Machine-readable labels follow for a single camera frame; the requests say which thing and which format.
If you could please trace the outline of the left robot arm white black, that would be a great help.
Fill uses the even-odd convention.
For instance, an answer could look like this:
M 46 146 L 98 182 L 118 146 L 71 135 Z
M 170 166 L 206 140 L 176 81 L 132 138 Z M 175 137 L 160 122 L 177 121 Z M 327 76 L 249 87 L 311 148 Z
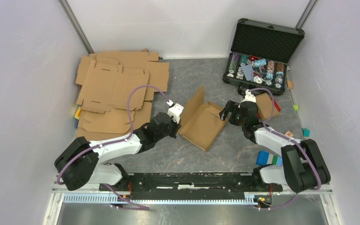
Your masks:
M 57 184 L 69 191 L 86 184 L 108 184 L 117 191 L 128 187 L 128 177 L 119 164 L 107 165 L 106 161 L 124 155 L 143 153 L 155 147 L 165 137 L 176 138 L 181 127 L 179 114 L 160 112 L 149 123 L 131 134 L 117 138 L 88 141 L 84 136 L 74 139 L 55 160 L 59 175 Z

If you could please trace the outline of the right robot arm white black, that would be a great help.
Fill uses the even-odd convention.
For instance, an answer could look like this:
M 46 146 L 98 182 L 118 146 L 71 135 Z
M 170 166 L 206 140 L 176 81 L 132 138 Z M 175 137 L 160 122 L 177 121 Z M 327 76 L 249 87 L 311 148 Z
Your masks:
M 241 127 L 248 140 L 282 158 L 281 165 L 268 163 L 253 170 L 252 186 L 255 190 L 264 191 L 271 184 L 280 184 L 300 193 L 330 183 L 331 174 L 316 141 L 281 134 L 260 121 L 257 113 L 257 104 L 251 101 L 228 101 L 219 113 L 221 120 Z

